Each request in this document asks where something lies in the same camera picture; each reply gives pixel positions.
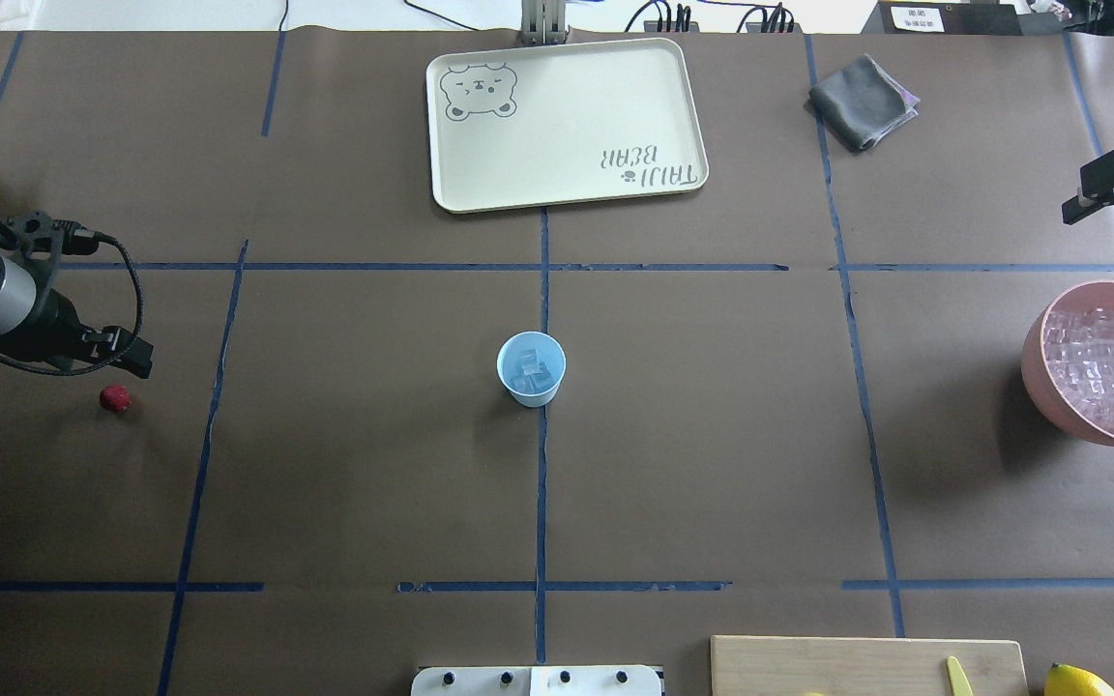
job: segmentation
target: metal clamp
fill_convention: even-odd
[[[522,43],[566,43],[566,0],[522,0]]]

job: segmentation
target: folded cloth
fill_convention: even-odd
[[[810,88],[810,104],[852,150],[867,150],[919,115],[919,98],[861,55]]]

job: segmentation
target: white tray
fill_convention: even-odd
[[[676,194],[707,180],[672,40],[441,56],[428,88],[432,195],[452,213]]]

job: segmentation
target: white label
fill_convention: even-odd
[[[942,18],[936,8],[892,8],[892,24],[906,31],[942,33]]]

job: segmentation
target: lemon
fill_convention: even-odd
[[[1043,696],[1114,696],[1114,688],[1095,673],[1072,665],[1052,665]]]

